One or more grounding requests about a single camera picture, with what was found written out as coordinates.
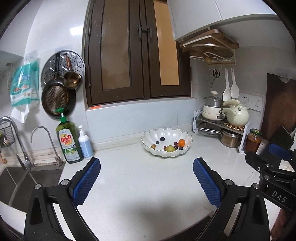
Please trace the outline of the person's right hand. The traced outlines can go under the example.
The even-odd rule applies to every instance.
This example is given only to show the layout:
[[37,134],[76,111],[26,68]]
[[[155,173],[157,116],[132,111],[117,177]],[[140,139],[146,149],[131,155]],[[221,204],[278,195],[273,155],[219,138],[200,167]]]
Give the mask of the person's right hand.
[[270,231],[271,240],[295,240],[295,212],[281,209]]

